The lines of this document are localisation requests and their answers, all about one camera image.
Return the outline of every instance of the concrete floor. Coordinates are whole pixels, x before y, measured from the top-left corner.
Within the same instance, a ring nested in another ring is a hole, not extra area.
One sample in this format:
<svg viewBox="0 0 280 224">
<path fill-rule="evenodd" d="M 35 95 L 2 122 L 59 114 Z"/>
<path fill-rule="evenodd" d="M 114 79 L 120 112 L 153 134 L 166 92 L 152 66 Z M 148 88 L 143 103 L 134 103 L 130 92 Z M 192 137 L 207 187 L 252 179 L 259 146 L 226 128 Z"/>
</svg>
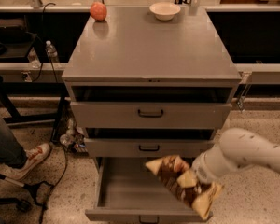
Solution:
<svg viewBox="0 0 280 224">
<path fill-rule="evenodd" d="M 22 114 L 50 112 L 54 103 L 29 107 L 29 102 L 16 103 L 22 107 Z M 265 136 L 280 144 L 280 100 L 268 102 L 247 100 L 246 111 L 241 113 L 235 107 L 230 113 L 220 134 L 229 127 L 241 127 Z M 0 113 L 7 115 L 5 109 Z M 12 131 L 27 149 L 42 142 L 48 142 L 51 135 L 51 123 L 29 126 L 11 126 Z M 49 157 L 38 165 L 23 182 L 34 184 L 47 180 L 56 184 L 65 170 L 63 178 L 49 198 L 48 210 L 44 213 L 44 224 L 86 224 L 85 209 L 91 209 L 95 200 L 95 185 L 98 174 L 92 159 L 87 156 L 64 152 L 60 145 L 53 145 Z M 238 174 L 226 175 L 218 180 L 225 186 L 222 195 L 214 202 L 214 216 L 209 224 L 280 224 L 280 175 L 271 170 L 254 167 Z M 33 203 L 26 189 L 0 180 L 0 197 L 15 197 Z M 22 213 L 14 204 L 0 206 L 0 216 L 8 224 L 39 223 L 41 208 L 33 204 L 32 210 Z"/>
</svg>

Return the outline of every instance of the white bowl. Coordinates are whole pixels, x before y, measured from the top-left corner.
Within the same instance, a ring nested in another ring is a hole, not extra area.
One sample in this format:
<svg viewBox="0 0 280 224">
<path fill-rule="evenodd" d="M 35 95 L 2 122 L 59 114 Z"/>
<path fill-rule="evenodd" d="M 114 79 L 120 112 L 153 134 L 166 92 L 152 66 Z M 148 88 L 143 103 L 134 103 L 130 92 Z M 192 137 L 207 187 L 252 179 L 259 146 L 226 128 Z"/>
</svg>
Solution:
<svg viewBox="0 0 280 224">
<path fill-rule="evenodd" d="M 151 5 L 149 10 L 155 14 L 157 19 L 168 21 L 180 12 L 180 6 L 174 3 L 161 2 Z"/>
</svg>

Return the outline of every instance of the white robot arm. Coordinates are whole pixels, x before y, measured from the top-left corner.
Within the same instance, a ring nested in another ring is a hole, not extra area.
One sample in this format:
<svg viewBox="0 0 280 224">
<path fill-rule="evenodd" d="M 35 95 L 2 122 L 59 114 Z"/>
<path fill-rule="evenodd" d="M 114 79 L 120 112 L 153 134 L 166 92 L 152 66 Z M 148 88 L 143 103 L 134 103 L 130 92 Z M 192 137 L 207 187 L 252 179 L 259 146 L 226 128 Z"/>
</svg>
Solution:
<svg viewBox="0 0 280 224">
<path fill-rule="evenodd" d="M 231 128 L 219 143 L 198 156 L 192 169 L 202 183 L 211 183 L 230 172 L 259 165 L 280 174 L 280 145 L 250 131 Z"/>
</svg>

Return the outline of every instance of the chip bag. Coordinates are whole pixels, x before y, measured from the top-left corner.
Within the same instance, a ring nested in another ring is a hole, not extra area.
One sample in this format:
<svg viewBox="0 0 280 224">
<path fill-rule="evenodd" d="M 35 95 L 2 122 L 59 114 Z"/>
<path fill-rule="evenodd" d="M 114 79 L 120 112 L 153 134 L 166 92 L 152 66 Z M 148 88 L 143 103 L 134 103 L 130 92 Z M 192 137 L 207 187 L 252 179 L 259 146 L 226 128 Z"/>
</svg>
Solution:
<svg viewBox="0 0 280 224">
<path fill-rule="evenodd" d="M 162 184 L 176 198 L 196 211 L 202 220 L 207 220 L 213 200 L 221 193 L 218 183 L 202 184 L 190 165 L 178 155 L 166 156 L 146 163 Z"/>
</svg>

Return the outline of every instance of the drawer handle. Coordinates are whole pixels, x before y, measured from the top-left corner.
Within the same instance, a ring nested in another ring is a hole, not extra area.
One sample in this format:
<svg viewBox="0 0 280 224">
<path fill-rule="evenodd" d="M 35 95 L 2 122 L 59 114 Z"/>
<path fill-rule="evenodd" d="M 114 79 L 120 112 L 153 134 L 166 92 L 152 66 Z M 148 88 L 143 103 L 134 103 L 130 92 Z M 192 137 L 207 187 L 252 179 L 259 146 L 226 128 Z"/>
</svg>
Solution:
<svg viewBox="0 0 280 224">
<path fill-rule="evenodd" d="M 138 116 L 142 118 L 160 118 L 164 114 L 164 111 L 161 109 L 160 112 L 142 112 L 138 109 Z"/>
<path fill-rule="evenodd" d="M 160 150 L 160 146 L 157 145 L 156 147 L 142 147 L 140 145 L 139 150 L 142 151 L 142 152 L 157 152 L 157 151 Z"/>
<path fill-rule="evenodd" d="M 139 216 L 139 222 L 141 223 L 141 224 L 158 224 L 159 223 L 159 216 L 157 216 L 157 217 L 154 217 L 156 220 L 155 221 L 143 221 L 142 219 L 142 217 L 141 216 Z"/>
</svg>

